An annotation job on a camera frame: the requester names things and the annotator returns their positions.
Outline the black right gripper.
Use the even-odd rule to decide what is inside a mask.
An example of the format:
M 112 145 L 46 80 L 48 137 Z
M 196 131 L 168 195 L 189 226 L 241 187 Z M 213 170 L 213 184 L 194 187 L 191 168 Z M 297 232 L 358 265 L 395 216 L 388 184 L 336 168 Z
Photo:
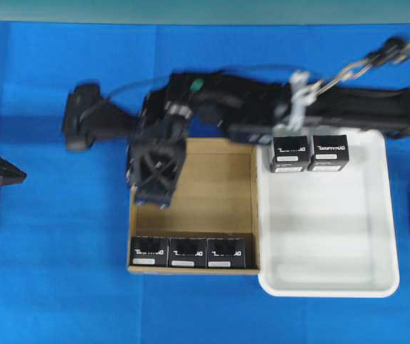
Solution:
M 128 147 L 130 187 L 173 197 L 193 120 L 236 143 L 267 145 L 284 118 L 284 85 L 224 72 L 178 72 L 149 92 Z

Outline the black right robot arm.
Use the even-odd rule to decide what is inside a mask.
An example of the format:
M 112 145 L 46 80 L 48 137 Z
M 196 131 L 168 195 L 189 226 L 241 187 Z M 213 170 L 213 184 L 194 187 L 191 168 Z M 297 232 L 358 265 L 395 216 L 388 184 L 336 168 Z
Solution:
M 304 128 L 377 130 L 391 139 L 410 136 L 410 88 L 334 87 L 305 99 L 308 81 L 269 83 L 222 72 L 173 73 L 146 96 L 128 151 L 129 183 L 141 204 L 168 206 L 186 160 L 194 118 L 216 125 L 236 143 L 269 145 L 277 130 Z

